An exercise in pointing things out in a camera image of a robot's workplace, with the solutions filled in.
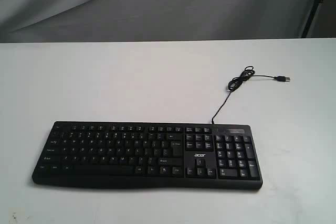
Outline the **black acer keyboard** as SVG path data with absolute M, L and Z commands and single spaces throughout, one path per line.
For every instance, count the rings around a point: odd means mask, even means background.
M 99 189 L 258 190 L 263 184 L 248 125 L 192 123 L 57 121 L 32 179 Z

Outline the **black tripod stand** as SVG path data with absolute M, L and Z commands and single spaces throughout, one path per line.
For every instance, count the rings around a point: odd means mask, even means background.
M 319 10 L 320 5 L 323 3 L 323 1 L 324 0 L 313 0 L 309 15 L 307 16 L 307 19 L 302 29 L 300 38 L 308 38 L 311 36 L 311 30 L 313 27 L 315 16 Z

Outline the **grey backdrop cloth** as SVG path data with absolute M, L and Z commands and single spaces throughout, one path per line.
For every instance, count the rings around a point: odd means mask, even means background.
M 317 0 L 1 0 L 1 42 L 299 38 Z

